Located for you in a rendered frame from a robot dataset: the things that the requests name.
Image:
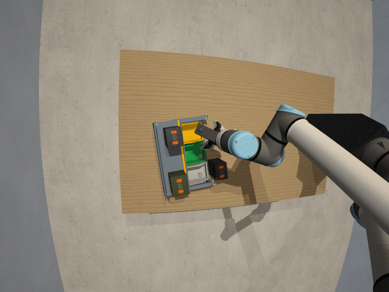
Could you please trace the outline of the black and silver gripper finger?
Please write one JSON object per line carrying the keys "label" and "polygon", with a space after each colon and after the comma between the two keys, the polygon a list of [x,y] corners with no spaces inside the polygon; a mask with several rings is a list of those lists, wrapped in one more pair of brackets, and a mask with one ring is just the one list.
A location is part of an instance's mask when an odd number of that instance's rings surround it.
{"label": "black and silver gripper finger", "polygon": [[214,122],[214,129],[215,128],[220,128],[221,130],[224,130],[225,128],[223,126],[221,126],[220,123],[218,123],[216,120],[213,121]]}
{"label": "black and silver gripper finger", "polygon": [[214,148],[213,148],[214,145],[212,145],[211,143],[209,143],[208,141],[206,141],[205,144],[203,144],[202,146],[200,146],[200,149],[201,150],[210,150],[210,151],[214,151]]}

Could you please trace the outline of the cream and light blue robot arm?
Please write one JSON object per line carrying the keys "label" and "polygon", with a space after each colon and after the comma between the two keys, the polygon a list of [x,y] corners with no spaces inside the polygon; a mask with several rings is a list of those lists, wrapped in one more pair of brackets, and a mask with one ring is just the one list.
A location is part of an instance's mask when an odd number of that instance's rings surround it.
{"label": "cream and light blue robot arm", "polygon": [[280,165],[285,146],[292,143],[354,201],[351,215],[367,232],[373,292],[389,292],[389,139],[372,140],[357,159],[304,118],[282,104],[261,138],[202,124],[194,133],[223,152],[266,167]]}

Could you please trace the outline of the yellow bin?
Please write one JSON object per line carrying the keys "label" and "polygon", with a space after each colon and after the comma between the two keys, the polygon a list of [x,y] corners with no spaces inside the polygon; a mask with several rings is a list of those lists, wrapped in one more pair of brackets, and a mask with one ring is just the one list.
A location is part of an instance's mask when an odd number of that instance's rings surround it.
{"label": "yellow bin", "polygon": [[202,136],[195,134],[195,130],[198,124],[202,124],[202,123],[193,122],[193,123],[181,124],[184,144],[199,142],[203,140]]}

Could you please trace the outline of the grey metal rack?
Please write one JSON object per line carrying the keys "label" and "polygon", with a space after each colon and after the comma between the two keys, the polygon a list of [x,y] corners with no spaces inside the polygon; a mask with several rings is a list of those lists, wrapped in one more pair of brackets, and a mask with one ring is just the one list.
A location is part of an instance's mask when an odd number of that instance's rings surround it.
{"label": "grey metal rack", "polygon": [[[192,117],[192,118],[184,118],[184,119],[182,118],[182,119],[179,119],[180,127],[182,127],[181,124],[199,122],[199,121],[203,121],[206,119],[209,119],[208,115],[204,115],[202,117]],[[158,155],[158,163],[159,163],[159,169],[160,169],[160,174],[161,174],[162,186],[163,186],[163,190],[165,192],[165,195],[171,196],[172,192],[170,189],[168,172],[184,170],[184,168],[183,168],[183,161],[182,161],[182,155],[181,155],[181,147],[178,146],[178,147],[167,148],[167,146],[165,145],[163,128],[170,127],[170,126],[178,126],[177,120],[164,121],[164,122],[154,122],[153,124],[154,124],[153,130],[154,130],[154,136],[155,136],[155,143],[156,143],[156,149],[157,149],[157,155]],[[205,188],[205,187],[215,185],[216,181],[210,180],[210,179],[204,181],[203,183],[189,185],[187,161],[186,161],[186,154],[185,154],[185,147],[184,146],[183,146],[183,152],[184,152],[184,159],[185,159],[189,192],[191,192],[191,190]],[[166,197],[166,201],[167,201],[167,197]]]}

